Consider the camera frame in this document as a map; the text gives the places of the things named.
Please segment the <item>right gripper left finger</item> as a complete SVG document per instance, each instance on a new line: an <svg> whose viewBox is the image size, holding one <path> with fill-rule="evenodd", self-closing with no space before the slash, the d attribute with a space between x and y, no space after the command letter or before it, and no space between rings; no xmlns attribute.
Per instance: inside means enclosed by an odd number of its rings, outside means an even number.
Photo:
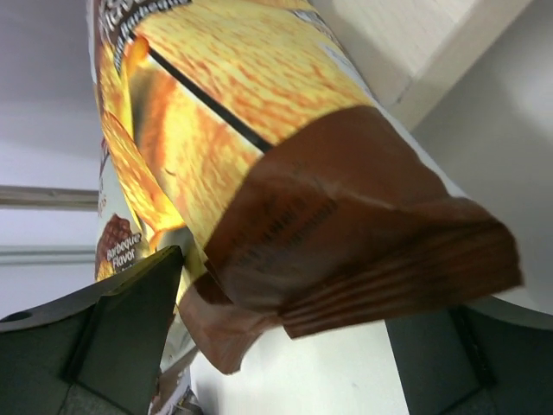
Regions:
<svg viewBox="0 0 553 415"><path fill-rule="evenodd" d="M1 321L3 414L145 414L183 257L163 248L110 278Z"/></svg>

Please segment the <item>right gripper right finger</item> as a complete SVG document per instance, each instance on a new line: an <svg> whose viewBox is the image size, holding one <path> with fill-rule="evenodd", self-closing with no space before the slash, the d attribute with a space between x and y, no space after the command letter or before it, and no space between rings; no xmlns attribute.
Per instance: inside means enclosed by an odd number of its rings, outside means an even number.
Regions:
<svg viewBox="0 0 553 415"><path fill-rule="evenodd" d="M552 319L503 302L385 323L411 414L550 414Z"/></svg>

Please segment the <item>brown Chuba bag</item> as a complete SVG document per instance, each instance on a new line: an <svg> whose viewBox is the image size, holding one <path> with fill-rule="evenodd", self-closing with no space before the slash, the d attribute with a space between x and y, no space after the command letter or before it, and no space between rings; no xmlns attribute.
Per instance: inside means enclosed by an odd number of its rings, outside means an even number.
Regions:
<svg viewBox="0 0 553 415"><path fill-rule="evenodd" d="M519 286L509 229L377 104L307 1L91 1L95 278L178 245L149 414L202 353Z"/></svg>

